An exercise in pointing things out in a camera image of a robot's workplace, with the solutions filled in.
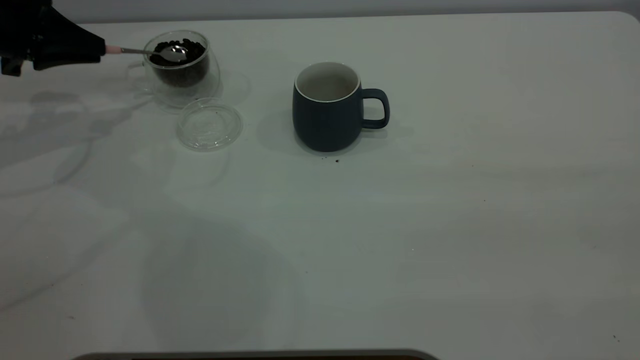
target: mug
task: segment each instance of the mug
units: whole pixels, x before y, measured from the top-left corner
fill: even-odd
[[[378,99],[381,120],[364,119],[362,99]],[[302,70],[294,82],[293,126],[303,143],[316,151],[337,151],[353,143],[362,128],[389,123],[389,100],[379,89],[362,89],[360,76],[342,63],[322,62]]]
[[[145,68],[146,83],[139,88],[153,93],[162,103],[172,108],[182,109],[197,99],[211,97],[220,85],[220,68],[216,57],[204,35],[190,30],[171,31],[151,39],[145,50],[155,51],[156,46],[163,42],[183,42],[188,39],[204,46],[205,52],[196,60],[178,65],[162,66],[151,61],[149,55],[144,55],[141,63],[129,66],[129,71],[136,67]]]

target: glass cup handle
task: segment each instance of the glass cup handle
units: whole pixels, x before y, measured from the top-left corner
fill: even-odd
[[[145,67],[145,63],[143,63],[142,61],[137,61],[127,66],[127,72],[125,74],[125,77],[129,82],[129,84],[131,85],[131,87],[133,87],[134,89],[141,90],[142,92],[146,92],[148,94],[152,94],[153,91],[151,91],[150,83],[146,79],[146,77],[141,79],[141,78],[134,78],[131,76],[131,72],[134,69],[137,69],[139,67]]]

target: wall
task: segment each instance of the wall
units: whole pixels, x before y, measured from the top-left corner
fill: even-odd
[[[640,0],[54,0],[75,22],[623,10]]]

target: double-walled glass cup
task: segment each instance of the double-walled glass cup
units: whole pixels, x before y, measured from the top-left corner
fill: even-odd
[[[215,55],[211,51],[209,41],[204,35],[190,30],[171,31],[151,39],[145,50],[155,51],[163,42],[188,39],[204,46],[205,52],[197,59],[178,66],[162,66],[144,55],[144,66],[147,85],[144,90],[152,92],[155,97],[167,106],[182,109],[189,103],[204,97],[212,97],[220,85],[220,68]]]

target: metal spoon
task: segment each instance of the metal spoon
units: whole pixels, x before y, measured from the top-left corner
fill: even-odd
[[[136,49],[126,49],[124,47],[118,46],[110,46],[106,47],[107,54],[144,54],[144,55],[160,55],[165,60],[171,61],[174,63],[187,60],[187,49],[184,46],[180,45],[171,45],[165,47],[159,53],[155,51],[147,51],[147,50],[136,50]]]

